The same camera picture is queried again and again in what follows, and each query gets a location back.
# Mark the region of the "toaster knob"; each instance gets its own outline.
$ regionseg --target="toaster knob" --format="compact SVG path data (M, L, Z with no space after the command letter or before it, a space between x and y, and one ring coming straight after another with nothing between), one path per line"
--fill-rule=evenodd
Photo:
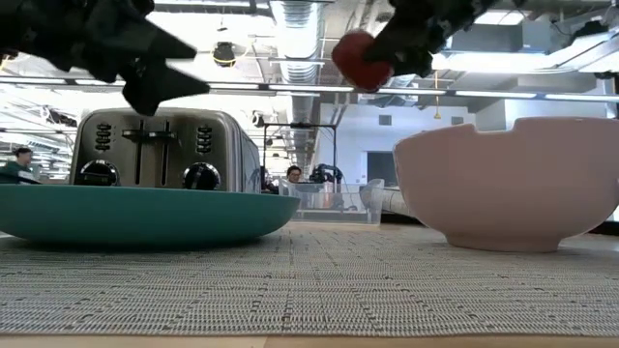
M183 173L183 188L215 190L220 187L221 176L215 166L209 163L194 163Z
M91 160L81 168L77 174L75 184L85 186L119 186L118 169L107 160Z

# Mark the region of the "teal plate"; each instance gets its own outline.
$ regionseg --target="teal plate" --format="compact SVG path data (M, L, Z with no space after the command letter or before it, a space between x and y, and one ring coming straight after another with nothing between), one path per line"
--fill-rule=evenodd
M218 246L283 227L299 199L167 188L0 185L0 231L42 243Z

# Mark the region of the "pink bowl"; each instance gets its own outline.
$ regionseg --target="pink bowl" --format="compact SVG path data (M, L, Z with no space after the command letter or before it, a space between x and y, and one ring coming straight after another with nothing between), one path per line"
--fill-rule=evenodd
M426 131L394 152L409 210L451 245L549 252L617 208L618 149L619 121L536 117Z

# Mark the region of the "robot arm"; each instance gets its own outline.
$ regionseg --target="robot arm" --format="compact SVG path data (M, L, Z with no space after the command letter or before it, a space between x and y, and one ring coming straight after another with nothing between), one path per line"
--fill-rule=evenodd
M107 83L120 75L129 104L153 115L160 102L209 92L205 82L166 65L196 51L149 22L154 9L153 0L1 0L0 56L28 53Z
M389 0L394 16L366 51L369 62L389 62L394 75L432 72L432 56L455 32L468 29L499 0ZM526 0L513 0L521 7Z
M327 173L327 170L333 171L333 175ZM327 182L339 183L343 177L344 175L341 170L339 170L339 168L329 164L321 163L316 165L315 168L313 168L313 170L311 171L311 175L309 175L309 180L317 184L323 184Z

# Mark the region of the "placemat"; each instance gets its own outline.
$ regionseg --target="placemat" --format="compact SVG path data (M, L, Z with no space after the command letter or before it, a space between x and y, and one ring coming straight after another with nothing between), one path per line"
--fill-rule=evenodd
M0 238L0 334L619 336L619 253L476 251L425 229L156 253Z

